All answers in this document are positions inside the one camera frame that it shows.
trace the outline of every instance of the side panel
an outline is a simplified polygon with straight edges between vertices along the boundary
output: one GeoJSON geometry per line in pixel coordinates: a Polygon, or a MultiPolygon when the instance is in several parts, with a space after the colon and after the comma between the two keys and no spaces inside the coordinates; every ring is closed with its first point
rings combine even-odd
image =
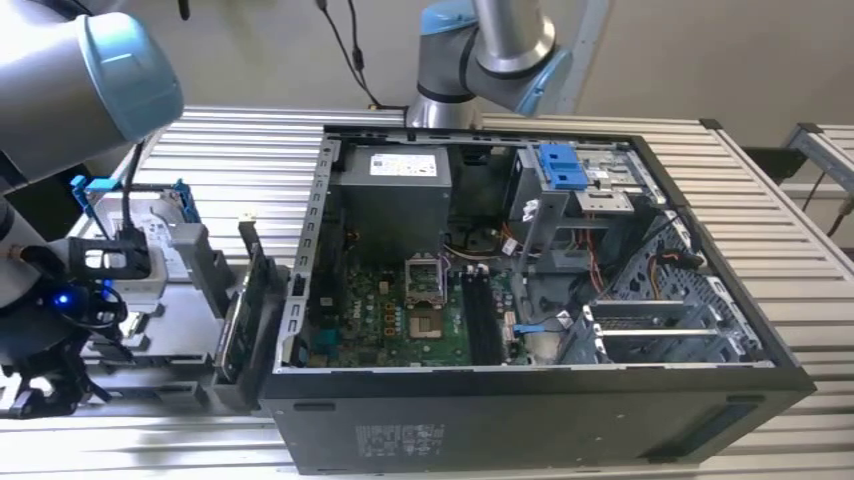
{"type": "Polygon", "coordinates": [[[789,398],[657,392],[338,398],[268,406],[298,471],[312,475],[643,465],[673,461],[655,455],[679,448],[689,450],[679,463],[692,463],[789,398]],[[743,412],[735,419],[732,413],[743,412]]]}

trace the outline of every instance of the blue connector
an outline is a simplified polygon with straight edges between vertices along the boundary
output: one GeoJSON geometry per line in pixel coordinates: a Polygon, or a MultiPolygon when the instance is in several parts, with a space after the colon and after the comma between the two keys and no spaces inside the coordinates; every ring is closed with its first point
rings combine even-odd
{"type": "Polygon", "coordinates": [[[524,335],[525,333],[538,333],[544,332],[545,327],[542,325],[521,325],[516,324],[512,326],[512,333],[517,335],[524,335]]]}
{"type": "Polygon", "coordinates": [[[186,185],[182,179],[177,179],[172,188],[177,192],[181,197],[181,204],[184,205],[184,220],[189,223],[201,223],[201,217],[198,216],[198,210],[196,210],[196,201],[192,198],[192,193],[189,192],[189,185],[186,185]]]}

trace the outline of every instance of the open computer tower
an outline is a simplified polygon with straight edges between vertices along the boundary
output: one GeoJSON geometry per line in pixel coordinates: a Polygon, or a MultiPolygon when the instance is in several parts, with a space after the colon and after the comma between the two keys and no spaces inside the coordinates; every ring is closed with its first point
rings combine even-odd
{"type": "Polygon", "coordinates": [[[308,195],[301,473],[696,463],[813,391],[640,137],[326,127],[308,195]]]}

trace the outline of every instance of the power supply label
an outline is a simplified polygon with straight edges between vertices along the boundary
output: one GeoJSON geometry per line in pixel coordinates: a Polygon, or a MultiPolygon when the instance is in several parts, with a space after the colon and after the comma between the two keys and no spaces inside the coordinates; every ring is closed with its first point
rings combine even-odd
{"type": "Polygon", "coordinates": [[[376,153],[370,155],[370,175],[384,177],[434,177],[434,155],[376,153]]]}

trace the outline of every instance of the slatted metal table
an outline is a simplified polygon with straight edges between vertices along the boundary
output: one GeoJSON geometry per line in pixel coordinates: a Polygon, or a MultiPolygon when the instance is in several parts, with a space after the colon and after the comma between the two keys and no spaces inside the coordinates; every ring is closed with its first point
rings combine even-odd
{"type": "Polygon", "coordinates": [[[841,188],[854,194],[854,125],[800,123],[785,146],[800,150],[841,188]]]}
{"type": "MultiPolygon", "coordinates": [[[[253,210],[265,251],[290,264],[322,125],[400,123],[398,112],[188,108],[136,181],[192,185],[210,243],[232,262],[245,261],[236,218],[253,210]]],[[[854,478],[854,265],[725,132],[683,120],[488,115],[484,124],[645,138],[817,392],[696,468],[408,478],[854,478]]],[[[5,421],[0,452],[0,472],[296,476],[272,421],[248,417],[5,421]]]]}

